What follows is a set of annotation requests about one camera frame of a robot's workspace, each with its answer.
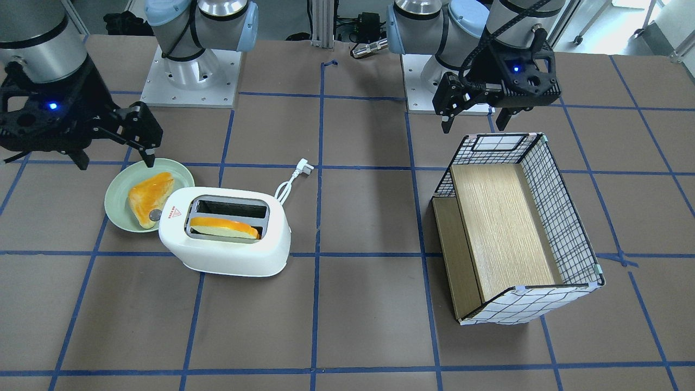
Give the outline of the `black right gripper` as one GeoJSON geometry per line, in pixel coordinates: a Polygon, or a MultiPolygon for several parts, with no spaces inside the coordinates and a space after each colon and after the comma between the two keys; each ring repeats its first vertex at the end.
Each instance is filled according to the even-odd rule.
{"type": "Polygon", "coordinates": [[[93,140],[111,139],[135,149],[148,168],[154,167],[163,129],[144,102],[118,107],[91,57],[59,81],[35,83],[26,70],[18,60],[5,67],[1,144],[15,155],[2,159],[3,165],[32,152],[57,152],[85,170],[85,148],[93,140]]]}

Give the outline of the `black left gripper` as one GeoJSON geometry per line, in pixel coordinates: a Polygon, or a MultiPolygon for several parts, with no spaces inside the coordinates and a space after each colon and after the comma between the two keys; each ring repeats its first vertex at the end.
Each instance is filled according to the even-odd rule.
{"type": "Polygon", "coordinates": [[[448,134],[454,117],[476,104],[501,108],[496,119],[498,131],[519,113],[519,108],[546,106],[563,93],[555,72],[554,52],[548,42],[531,48],[511,48],[492,42],[472,62],[471,82],[492,85],[491,91],[460,81],[459,75],[445,72],[433,97],[433,108],[441,116],[441,128],[448,134]]]}

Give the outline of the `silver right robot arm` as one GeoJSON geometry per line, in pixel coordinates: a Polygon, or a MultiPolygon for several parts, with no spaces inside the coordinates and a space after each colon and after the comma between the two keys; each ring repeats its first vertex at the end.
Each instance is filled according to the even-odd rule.
{"type": "MultiPolygon", "coordinates": [[[[214,50],[249,52],[256,42],[251,1],[146,1],[144,12],[176,87],[208,86],[214,50]]],[[[108,138],[154,166],[163,129],[146,103],[115,104],[59,1],[2,2],[2,65],[2,148],[12,152],[3,165],[57,152],[85,170],[85,149],[108,138]]]]}

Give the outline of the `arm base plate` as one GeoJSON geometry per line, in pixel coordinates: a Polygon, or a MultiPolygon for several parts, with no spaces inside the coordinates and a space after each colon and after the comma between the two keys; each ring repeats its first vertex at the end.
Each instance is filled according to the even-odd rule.
{"type": "Polygon", "coordinates": [[[432,99],[442,76],[448,70],[434,55],[401,55],[407,111],[414,114],[434,114],[432,99]]]}
{"type": "Polygon", "coordinates": [[[149,106],[233,109],[242,52],[207,49],[186,62],[164,59],[157,47],[141,101],[149,106]]]}

